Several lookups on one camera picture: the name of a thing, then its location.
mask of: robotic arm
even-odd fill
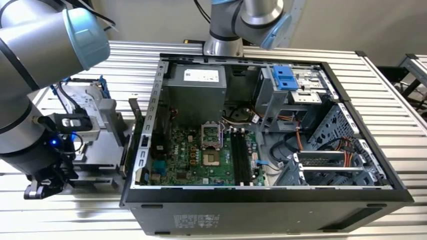
[[[31,181],[24,198],[43,199],[78,177],[74,136],[59,137],[27,94],[105,61],[109,38],[86,9],[47,0],[0,0],[0,25],[0,159]]]
[[[210,39],[203,53],[242,57],[242,38],[271,50],[285,39],[291,20],[283,0],[213,0]]]
[[[290,23],[283,0],[213,0],[203,52],[242,57],[242,38],[273,49]],[[24,198],[43,199],[79,177],[74,131],[42,115],[27,94],[105,61],[110,43],[94,15],[54,0],[0,0],[0,27],[0,159],[31,181]]]

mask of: ram slot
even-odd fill
[[[251,182],[250,159],[247,153],[246,134],[237,132],[231,134],[231,152],[234,164],[235,184],[249,186]]]
[[[233,157],[233,169],[234,169],[234,184],[237,186],[242,183],[242,173],[241,173],[241,161],[239,161],[239,151],[238,151],[238,133],[231,133],[231,157]]]

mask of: motherboard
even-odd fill
[[[239,176],[246,175],[250,185],[265,186],[255,133],[242,132],[245,141],[238,143],[237,133],[219,129],[214,122],[198,129],[173,127],[167,154],[155,156],[151,185],[237,186],[242,185]]]

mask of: metal table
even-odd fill
[[[427,87],[427,55],[407,54],[399,67],[405,67]]]
[[[105,76],[111,97],[118,100],[118,110],[127,118],[133,117],[127,102],[130,97],[138,97],[141,108],[147,109],[159,53],[199,55],[202,45],[113,41],[110,59],[78,75],[94,79]],[[245,55],[249,58],[330,63],[375,140],[410,189],[415,204],[349,234],[210,235],[177,236],[173,239],[426,239],[427,124],[370,59],[353,51],[289,48],[266,51],[258,47],[246,47]],[[50,90],[42,91],[34,101],[44,114],[63,112]],[[42,201],[23,200],[22,191],[28,182],[16,172],[4,162],[0,163],[0,173],[7,173],[0,176],[0,233],[14,233],[11,236],[18,239],[30,236],[44,239],[64,236],[82,239],[91,236],[103,239],[155,239],[145,235],[133,214],[119,209],[119,194],[55,195]]]

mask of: white wall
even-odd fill
[[[211,15],[211,0],[199,0]],[[206,41],[210,24],[194,0],[93,0],[94,8],[117,22],[110,39],[119,41],[182,43]]]
[[[375,64],[427,54],[427,0],[309,0],[293,48],[363,50]]]
[[[193,0],[93,0],[118,23],[113,40],[206,40],[210,25]],[[199,0],[210,13],[210,0]],[[377,64],[427,54],[427,0],[306,0],[290,47],[363,50]]]

